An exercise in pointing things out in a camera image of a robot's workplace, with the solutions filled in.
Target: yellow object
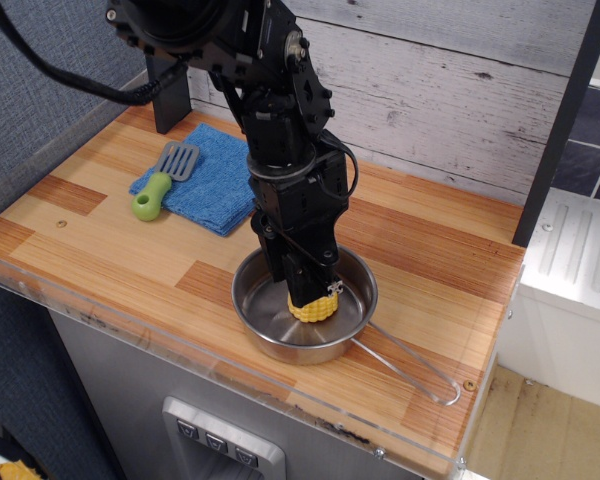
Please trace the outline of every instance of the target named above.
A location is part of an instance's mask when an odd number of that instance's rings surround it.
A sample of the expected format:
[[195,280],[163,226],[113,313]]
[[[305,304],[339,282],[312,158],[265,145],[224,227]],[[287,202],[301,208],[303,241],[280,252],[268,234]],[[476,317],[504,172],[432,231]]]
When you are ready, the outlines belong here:
[[298,308],[291,303],[291,296],[287,298],[289,311],[301,322],[320,322],[329,318],[338,309],[338,294],[334,293],[329,297],[322,297],[302,308]]
[[40,480],[38,474],[27,468],[22,460],[0,464],[0,477],[2,480]]

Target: stainless steel pan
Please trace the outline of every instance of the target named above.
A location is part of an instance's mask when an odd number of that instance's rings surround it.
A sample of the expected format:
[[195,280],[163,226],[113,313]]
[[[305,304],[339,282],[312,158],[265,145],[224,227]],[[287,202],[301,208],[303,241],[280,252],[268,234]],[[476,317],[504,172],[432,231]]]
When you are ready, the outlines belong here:
[[[452,405],[458,401],[460,386],[455,380],[371,322],[378,302],[378,287],[373,273],[351,250],[341,246],[339,251],[340,261],[336,270],[343,281],[344,291],[340,294],[338,310],[327,320],[315,323],[302,323],[289,313],[286,283],[273,282],[262,250],[256,250],[247,257],[236,271],[231,295],[250,340],[267,355],[299,365],[333,360],[357,345],[436,403]],[[367,324],[442,378],[455,390],[455,396],[440,398],[364,345],[357,337]]]

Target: black metal frame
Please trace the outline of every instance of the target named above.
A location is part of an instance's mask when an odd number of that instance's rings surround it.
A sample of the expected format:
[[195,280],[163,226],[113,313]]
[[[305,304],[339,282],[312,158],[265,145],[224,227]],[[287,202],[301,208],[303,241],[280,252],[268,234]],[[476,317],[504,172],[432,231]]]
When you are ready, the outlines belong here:
[[576,57],[573,71],[558,114],[553,124],[547,145],[542,154],[536,176],[531,184],[531,190],[524,206],[518,228],[513,237],[513,243],[527,247],[535,229],[540,212],[549,193],[551,182],[558,168],[571,128],[576,120],[578,110],[584,99],[589,82],[600,57],[600,0],[598,0],[591,13],[589,25],[585,32]]
[[[162,72],[173,66],[173,62],[161,58],[147,56],[147,73],[153,82]],[[153,101],[153,115],[156,120],[156,131],[165,134],[191,111],[189,82],[184,75],[173,85],[167,87]]]

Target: screw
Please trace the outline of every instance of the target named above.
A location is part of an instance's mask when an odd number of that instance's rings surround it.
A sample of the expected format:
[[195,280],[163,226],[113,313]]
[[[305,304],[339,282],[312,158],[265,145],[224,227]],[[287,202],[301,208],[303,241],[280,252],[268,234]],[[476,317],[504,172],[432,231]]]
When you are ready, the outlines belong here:
[[465,380],[463,386],[467,392],[475,392],[478,388],[478,385],[473,380]]

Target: black cable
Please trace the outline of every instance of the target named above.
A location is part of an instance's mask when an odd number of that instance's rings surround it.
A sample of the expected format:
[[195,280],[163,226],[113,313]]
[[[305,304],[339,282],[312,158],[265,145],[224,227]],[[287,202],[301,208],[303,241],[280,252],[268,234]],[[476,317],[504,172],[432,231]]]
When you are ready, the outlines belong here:
[[324,143],[325,145],[328,145],[330,147],[335,148],[336,150],[340,150],[341,152],[344,152],[351,159],[351,163],[353,164],[353,171],[354,171],[353,182],[351,182],[351,188],[349,189],[349,191],[347,193],[345,193],[344,195],[337,195],[333,192],[330,192],[324,184],[322,175],[317,176],[318,177],[318,185],[320,185],[320,188],[322,189],[322,191],[325,195],[327,195],[328,197],[334,198],[336,200],[346,200],[351,195],[353,195],[353,192],[355,191],[356,187],[358,186],[358,177],[360,176],[360,167],[358,166],[358,159],[353,154],[351,149],[349,147],[347,147],[344,143],[342,143],[340,141],[340,139],[338,137],[336,137],[333,133],[331,133],[329,130],[322,131],[322,133],[320,134],[320,141],[322,143]]
[[124,105],[146,105],[153,101],[165,88],[172,85],[187,72],[187,60],[180,58],[175,65],[165,70],[156,80],[138,87],[134,90],[117,90],[102,83],[96,82],[82,75],[68,72],[42,59],[22,38],[4,8],[0,4],[0,31],[13,43],[13,45],[29,60],[33,66],[43,74],[67,87],[90,93],[112,102]]

